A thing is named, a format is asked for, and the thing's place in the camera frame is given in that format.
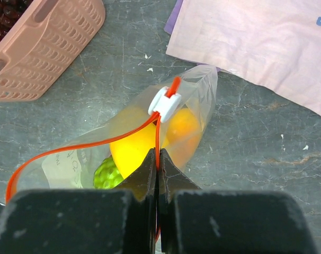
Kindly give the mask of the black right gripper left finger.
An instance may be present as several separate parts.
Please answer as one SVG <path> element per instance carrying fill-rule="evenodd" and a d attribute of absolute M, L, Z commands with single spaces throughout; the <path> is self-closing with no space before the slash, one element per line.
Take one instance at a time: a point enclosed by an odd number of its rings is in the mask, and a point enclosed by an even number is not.
<path fill-rule="evenodd" d="M 114 189 L 21 191 L 0 214 L 0 253 L 154 253 L 156 196 L 154 149 Z"/>

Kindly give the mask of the yellow toy mango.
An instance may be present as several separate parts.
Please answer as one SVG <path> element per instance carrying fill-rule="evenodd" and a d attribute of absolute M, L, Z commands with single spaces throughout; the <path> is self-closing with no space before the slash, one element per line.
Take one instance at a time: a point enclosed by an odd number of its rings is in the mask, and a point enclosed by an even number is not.
<path fill-rule="evenodd" d="M 147 125 L 142 130 L 110 143 L 113 161 L 123 179 L 141 166 L 150 149 L 155 148 L 156 125 Z"/>

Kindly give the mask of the dark red grape bunch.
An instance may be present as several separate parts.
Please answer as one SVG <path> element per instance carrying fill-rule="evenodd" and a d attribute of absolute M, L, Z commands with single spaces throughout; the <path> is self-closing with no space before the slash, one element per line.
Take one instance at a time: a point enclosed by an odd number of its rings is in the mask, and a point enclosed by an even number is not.
<path fill-rule="evenodd" d="M 32 0 L 0 0 L 0 42 L 32 3 Z"/>

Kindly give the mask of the green custard apple toy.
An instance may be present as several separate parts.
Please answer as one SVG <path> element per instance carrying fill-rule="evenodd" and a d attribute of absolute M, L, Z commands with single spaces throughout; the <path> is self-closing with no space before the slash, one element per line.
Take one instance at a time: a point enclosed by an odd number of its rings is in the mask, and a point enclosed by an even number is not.
<path fill-rule="evenodd" d="M 93 185 L 96 189 L 113 189 L 123 182 L 112 156 L 102 161 L 94 173 Z"/>

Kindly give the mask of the clear zip top bag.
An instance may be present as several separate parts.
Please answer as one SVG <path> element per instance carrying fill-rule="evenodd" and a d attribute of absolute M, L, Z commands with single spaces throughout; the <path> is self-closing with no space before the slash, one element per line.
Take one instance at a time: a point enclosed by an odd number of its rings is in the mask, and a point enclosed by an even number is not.
<path fill-rule="evenodd" d="M 104 159 L 112 156 L 110 143 L 153 123 L 154 149 L 165 149 L 169 144 L 166 137 L 169 121 L 182 108 L 189 108 L 195 115 L 203 136 L 215 108 L 217 85 L 218 69 L 198 65 L 169 81 L 148 86 L 102 125 L 19 166 L 7 184 L 5 199 L 9 201 L 17 192 L 27 189 L 94 188 L 95 171 Z"/>

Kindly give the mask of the orange toy fruit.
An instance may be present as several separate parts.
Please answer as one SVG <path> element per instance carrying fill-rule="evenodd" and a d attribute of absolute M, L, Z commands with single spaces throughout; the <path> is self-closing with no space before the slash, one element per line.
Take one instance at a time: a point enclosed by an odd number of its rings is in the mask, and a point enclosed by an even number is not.
<path fill-rule="evenodd" d="M 194 155 L 201 140 L 202 129 L 189 108 L 180 109 L 169 121 L 165 147 L 177 168 L 183 168 Z"/>

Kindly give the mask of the pink plastic perforated basket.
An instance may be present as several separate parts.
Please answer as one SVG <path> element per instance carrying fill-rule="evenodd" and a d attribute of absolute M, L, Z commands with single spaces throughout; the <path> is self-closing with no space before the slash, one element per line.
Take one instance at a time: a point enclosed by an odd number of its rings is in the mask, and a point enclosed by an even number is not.
<path fill-rule="evenodd" d="M 41 97 L 104 20 L 102 1 L 32 1 L 0 42 L 0 102 Z"/>

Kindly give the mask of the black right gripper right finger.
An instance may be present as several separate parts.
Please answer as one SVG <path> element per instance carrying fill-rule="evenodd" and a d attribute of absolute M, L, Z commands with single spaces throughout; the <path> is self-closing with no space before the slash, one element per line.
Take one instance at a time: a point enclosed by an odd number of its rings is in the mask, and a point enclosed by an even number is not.
<path fill-rule="evenodd" d="M 297 202 L 276 191 L 201 189 L 160 152 L 164 253 L 317 253 Z"/>

